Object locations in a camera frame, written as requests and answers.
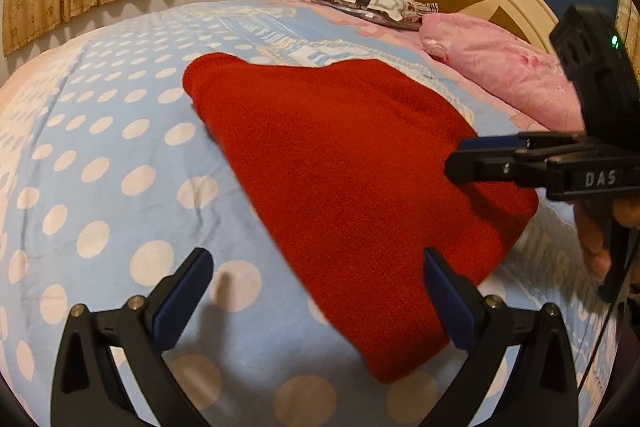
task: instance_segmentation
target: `blue gripper pad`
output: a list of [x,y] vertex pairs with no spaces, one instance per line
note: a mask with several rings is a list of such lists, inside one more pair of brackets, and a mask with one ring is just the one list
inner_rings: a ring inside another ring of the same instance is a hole
[[478,290],[456,274],[435,248],[424,251],[424,285],[454,345],[468,353],[473,351],[485,318]]
[[175,346],[212,277],[211,254],[204,248],[196,248],[174,275],[158,283],[149,300],[161,301],[148,309],[152,313],[149,329],[154,347],[166,351]]
[[461,151],[469,149],[517,149],[525,148],[526,146],[526,140],[519,138],[517,134],[513,134],[511,136],[467,138],[460,142],[458,149]]

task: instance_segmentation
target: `bed sheet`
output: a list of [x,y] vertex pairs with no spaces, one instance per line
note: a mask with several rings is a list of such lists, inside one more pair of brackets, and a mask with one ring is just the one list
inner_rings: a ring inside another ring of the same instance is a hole
[[[372,379],[290,272],[181,87],[187,65],[210,52],[309,67],[378,58],[436,90],[481,135],[535,126],[401,32],[334,17],[301,2],[177,7],[71,42],[20,86],[0,115],[0,372],[40,427],[70,306],[120,307],[194,247],[213,254],[214,280],[165,359],[212,425],[415,426],[454,378],[465,355],[449,346],[404,380]],[[481,291],[514,307],[556,302],[578,377],[586,370],[606,310],[567,206],[542,200]],[[583,425],[616,346],[612,322],[580,396]],[[136,410],[156,423],[122,350],[114,356]],[[476,423],[514,357],[510,349]]]

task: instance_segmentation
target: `metal bolt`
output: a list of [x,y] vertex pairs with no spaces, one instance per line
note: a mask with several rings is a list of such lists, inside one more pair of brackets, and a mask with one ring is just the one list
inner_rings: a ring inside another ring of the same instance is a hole
[[548,315],[551,315],[552,317],[555,317],[556,315],[560,314],[560,308],[558,308],[558,306],[556,306],[552,302],[549,302],[549,303],[545,304],[545,312]]
[[71,316],[79,317],[84,313],[85,307],[84,304],[76,304],[73,308],[71,308]]
[[127,301],[130,310],[138,310],[145,305],[146,299],[142,295],[135,295]]
[[504,304],[502,299],[500,299],[497,295],[487,295],[484,298],[484,302],[487,306],[489,306],[489,308],[492,308],[494,310]]

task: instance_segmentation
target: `red cloth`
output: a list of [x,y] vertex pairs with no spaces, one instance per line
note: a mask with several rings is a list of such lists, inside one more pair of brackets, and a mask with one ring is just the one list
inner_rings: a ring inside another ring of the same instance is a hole
[[478,284],[536,211],[533,190],[451,184],[444,161],[475,132],[378,60],[300,68],[211,54],[184,89],[290,267],[381,382],[447,343],[424,248]]

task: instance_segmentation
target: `white patterned pillow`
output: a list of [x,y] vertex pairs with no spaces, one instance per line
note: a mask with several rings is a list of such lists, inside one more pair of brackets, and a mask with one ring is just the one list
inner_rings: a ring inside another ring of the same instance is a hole
[[310,0],[376,24],[400,30],[418,30],[422,16],[438,11],[436,3],[414,0]]

